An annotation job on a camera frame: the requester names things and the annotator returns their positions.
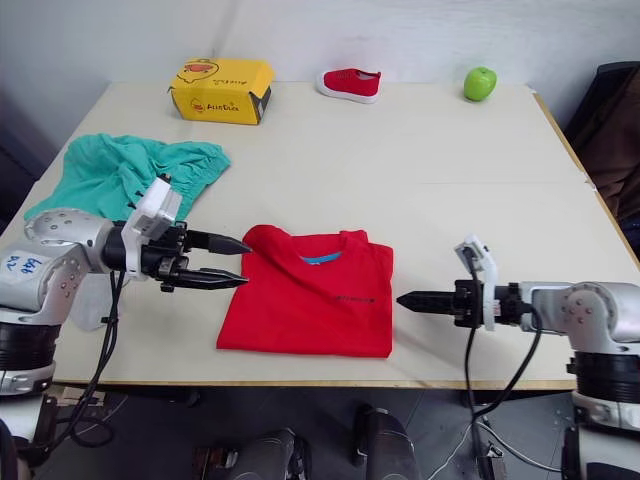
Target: red t-shirt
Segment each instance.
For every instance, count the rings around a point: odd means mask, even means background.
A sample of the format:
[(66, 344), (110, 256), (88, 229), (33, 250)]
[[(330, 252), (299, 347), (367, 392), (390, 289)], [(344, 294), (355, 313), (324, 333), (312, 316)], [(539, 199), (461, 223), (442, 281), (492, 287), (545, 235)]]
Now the red t-shirt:
[(388, 357), (393, 250), (363, 230), (292, 237), (257, 225), (244, 237), (239, 287), (218, 348)]

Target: white shoe sole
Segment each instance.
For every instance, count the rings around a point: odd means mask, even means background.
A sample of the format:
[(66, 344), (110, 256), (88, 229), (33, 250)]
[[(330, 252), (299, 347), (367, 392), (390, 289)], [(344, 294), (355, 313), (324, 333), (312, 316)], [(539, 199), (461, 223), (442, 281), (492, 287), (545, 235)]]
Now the white shoe sole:
[(365, 95), (356, 95), (355, 93), (348, 92), (337, 92), (336, 90), (331, 90), (324, 84), (324, 75), (325, 73), (329, 73), (331, 70), (327, 70), (326, 72), (322, 72), (316, 78), (316, 89), (323, 95), (327, 97), (335, 97), (335, 98), (344, 98), (345, 100), (351, 100), (353, 102), (358, 103), (374, 103), (378, 100), (378, 96), (380, 95), (380, 89), (378, 88), (378, 92), (375, 95), (371, 95), (367, 97)]

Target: cartoon duck logo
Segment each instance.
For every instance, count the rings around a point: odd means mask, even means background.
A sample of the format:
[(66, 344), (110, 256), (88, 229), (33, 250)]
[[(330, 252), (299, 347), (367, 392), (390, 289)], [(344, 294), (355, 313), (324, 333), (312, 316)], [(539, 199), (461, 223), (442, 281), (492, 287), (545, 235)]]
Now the cartoon duck logo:
[(191, 108), (193, 108), (198, 113), (204, 112), (204, 105), (197, 98), (194, 98), (193, 100), (191, 100)]
[(182, 71), (178, 73), (178, 78), (187, 83), (193, 83), (196, 80), (210, 77), (218, 70), (220, 70), (220, 67), (217, 63), (212, 62), (208, 58), (199, 58), (187, 62)]

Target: red shoe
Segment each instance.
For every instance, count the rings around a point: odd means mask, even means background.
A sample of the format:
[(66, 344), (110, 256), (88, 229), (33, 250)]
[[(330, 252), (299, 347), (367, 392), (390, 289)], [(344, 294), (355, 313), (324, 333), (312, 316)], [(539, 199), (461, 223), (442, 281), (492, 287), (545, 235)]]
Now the red shoe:
[(318, 76), (316, 88), (329, 97), (373, 103), (378, 99), (381, 76), (380, 72), (368, 73), (355, 68), (323, 72)]

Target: table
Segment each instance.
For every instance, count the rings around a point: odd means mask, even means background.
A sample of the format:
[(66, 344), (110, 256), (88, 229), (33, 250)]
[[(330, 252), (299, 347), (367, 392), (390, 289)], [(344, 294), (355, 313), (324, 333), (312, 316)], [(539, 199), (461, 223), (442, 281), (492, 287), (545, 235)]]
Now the table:
[[(640, 284), (635, 257), (539, 97), (500, 85), (473, 104), (455, 86), (385, 84), (373, 105), (323, 97), (307, 83), (275, 83), (260, 126), (189, 122), (164, 84), (115, 83), (87, 114), (83, 134), (221, 144), (232, 166), (197, 200), (191, 228), (241, 238), (269, 223), (291, 234), (363, 228), (395, 250), (394, 296), (451, 290), (468, 274), (453, 246), (470, 232), (487, 245), (500, 281)], [(20, 234), (24, 211), (62, 172), (63, 148), (0, 239)], [(192, 252), (191, 267), (240, 271), (238, 257)], [(452, 319), (394, 306), (384, 359), (217, 351), (232, 291), (159, 291), (131, 282), (104, 383), (151, 385), (463, 386), (468, 331)], [(67, 322), (56, 380), (86, 381), (102, 333)], [(475, 388), (501, 388), (532, 336), (479, 331)], [(519, 388), (572, 388), (566, 338), (545, 336)]]

